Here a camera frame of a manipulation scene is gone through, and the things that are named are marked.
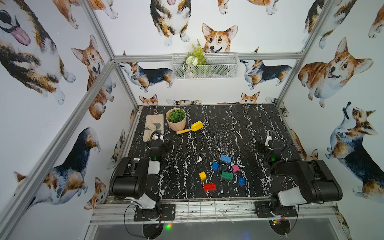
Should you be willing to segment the red long lego brick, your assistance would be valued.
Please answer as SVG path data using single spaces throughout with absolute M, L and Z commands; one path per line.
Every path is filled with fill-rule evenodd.
M 217 189 L 216 184 L 205 184 L 203 187 L 205 192 L 215 191 Z

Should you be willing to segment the green long lego brick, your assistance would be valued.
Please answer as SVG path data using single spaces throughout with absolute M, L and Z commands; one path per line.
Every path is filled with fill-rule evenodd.
M 222 174 L 221 174 L 221 179 L 223 179 L 223 180 L 232 181 L 233 177 L 234 177 L 234 175 L 232 173 L 222 172 Z

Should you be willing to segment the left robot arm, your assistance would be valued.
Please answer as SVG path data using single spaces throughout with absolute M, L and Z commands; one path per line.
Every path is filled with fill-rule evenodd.
M 109 193 L 118 199 L 131 201 L 142 211 L 160 212 L 160 200 L 146 194 L 148 176 L 160 173 L 163 154 L 170 145 L 164 141 L 161 131 L 154 131 L 145 157 L 121 158 L 110 179 Z

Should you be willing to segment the yellow small lego brick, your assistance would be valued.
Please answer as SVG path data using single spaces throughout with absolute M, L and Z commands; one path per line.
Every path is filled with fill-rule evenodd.
M 207 175 L 205 172 L 199 173 L 200 180 L 204 182 L 207 179 Z

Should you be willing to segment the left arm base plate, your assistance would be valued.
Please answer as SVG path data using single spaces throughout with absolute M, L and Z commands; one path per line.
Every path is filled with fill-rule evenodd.
M 134 222 L 173 221 L 175 219 L 176 205 L 161 204 L 152 210 L 135 210 Z

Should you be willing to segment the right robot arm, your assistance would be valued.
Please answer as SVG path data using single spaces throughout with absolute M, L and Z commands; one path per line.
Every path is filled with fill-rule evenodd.
M 273 208 L 306 204 L 324 204 L 340 201 L 343 191 L 324 161 L 307 162 L 300 159 L 282 159 L 286 145 L 275 142 L 277 132 L 267 131 L 264 141 L 257 142 L 264 155 L 267 176 L 288 176 L 296 179 L 297 186 L 272 194 Z

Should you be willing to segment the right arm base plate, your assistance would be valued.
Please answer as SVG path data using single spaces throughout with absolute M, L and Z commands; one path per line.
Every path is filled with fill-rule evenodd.
M 255 203 L 255 214 L 258 218 L 282 218 L 282 217 L 297 217 L 298 212 L 294 206 L 274 206 L 271 202 L 260 202 Z

